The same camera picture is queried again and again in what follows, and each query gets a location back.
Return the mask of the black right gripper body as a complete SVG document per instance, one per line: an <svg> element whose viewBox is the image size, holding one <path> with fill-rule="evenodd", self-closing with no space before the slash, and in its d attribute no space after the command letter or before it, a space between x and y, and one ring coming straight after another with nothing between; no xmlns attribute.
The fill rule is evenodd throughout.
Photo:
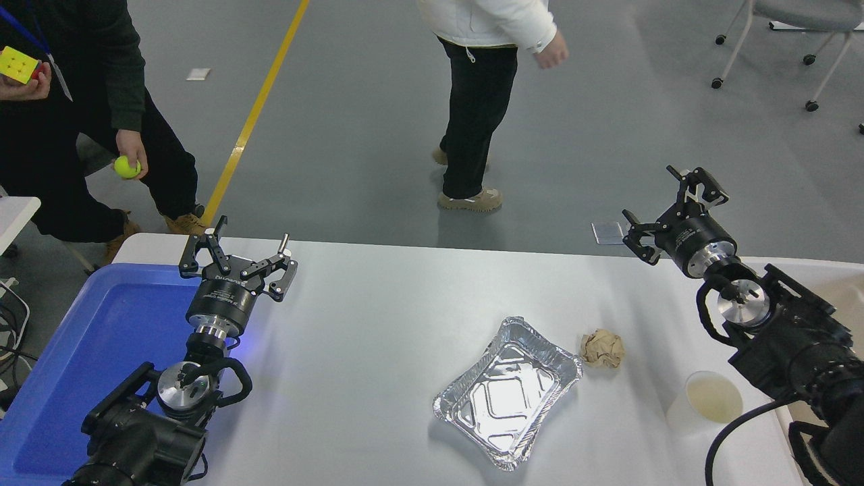
<svg viewBox="0 0 864 486"><path fill-rule="evenodd" d="M656 233L656 246L691 279L701 279L710 265L736 255L734 239L707 213L688 218L665 214L658 222L667 229Z"/></svg>

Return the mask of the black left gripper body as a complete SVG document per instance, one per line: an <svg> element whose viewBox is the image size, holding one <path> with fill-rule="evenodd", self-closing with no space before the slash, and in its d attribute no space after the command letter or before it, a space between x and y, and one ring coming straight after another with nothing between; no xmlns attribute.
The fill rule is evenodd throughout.
<svg viewBox="0 0 864 486"><path fill-rule="evenodd" d="M261 277L241 280L240 271L225 276L218 269L202 271L201 283L186 311L192 326L220 322L228 333L246 331L257 295L261 293Z"/></svg>

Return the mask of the person's left hand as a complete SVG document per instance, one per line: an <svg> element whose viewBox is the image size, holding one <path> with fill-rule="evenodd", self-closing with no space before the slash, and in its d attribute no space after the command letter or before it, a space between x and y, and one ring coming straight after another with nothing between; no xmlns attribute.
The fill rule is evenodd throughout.
<svg viewBox="0 0 864 486"><path fill-rule="evenodd" d="M116 134L116 145L120 156L126 158L128 171L140 166L140 170L136 173L135 179L141 180L142 178L145 178L149 171L149 165L141 133L136 132L135 130L118 130Z"/></svg>

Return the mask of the person's hand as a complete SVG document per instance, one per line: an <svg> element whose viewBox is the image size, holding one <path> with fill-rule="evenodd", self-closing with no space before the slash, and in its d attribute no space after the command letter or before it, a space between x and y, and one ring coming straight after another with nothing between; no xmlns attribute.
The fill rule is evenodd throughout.
<svg viewBox="0 0 864 486"><path fill-rule="evenodd" d="M552 40L540 52L533 55L540 69L552 69L570 57L570 49L561 31L556 31Z"/></svg>

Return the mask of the person's right hand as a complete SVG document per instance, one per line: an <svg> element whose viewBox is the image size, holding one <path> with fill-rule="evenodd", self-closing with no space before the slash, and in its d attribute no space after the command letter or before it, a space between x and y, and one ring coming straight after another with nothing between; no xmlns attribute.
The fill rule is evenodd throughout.
<svg viewBox="0 0 864 486"><path fill-rule="evenodd" d="M41 62L36 79L22 84L1 74L1 101L26 102L41 101L49 96L52 71L49 62Z"/></svg>

